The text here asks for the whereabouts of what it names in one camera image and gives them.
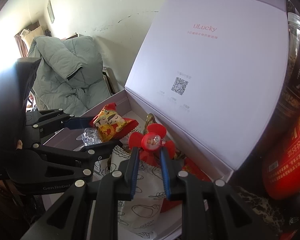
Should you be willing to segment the person's left hand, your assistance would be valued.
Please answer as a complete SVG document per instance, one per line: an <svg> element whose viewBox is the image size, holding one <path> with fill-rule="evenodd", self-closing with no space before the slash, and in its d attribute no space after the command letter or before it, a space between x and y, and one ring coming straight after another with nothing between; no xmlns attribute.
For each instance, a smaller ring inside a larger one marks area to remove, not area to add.
<svg viewBox="0 0 300 240"><path fill-rule="evenodd" d="M22 143L21 140L18 140L18 141L17 141L16 149L17 149L17 150L22 150L22 149L23 149L23 143Z"/></svg>

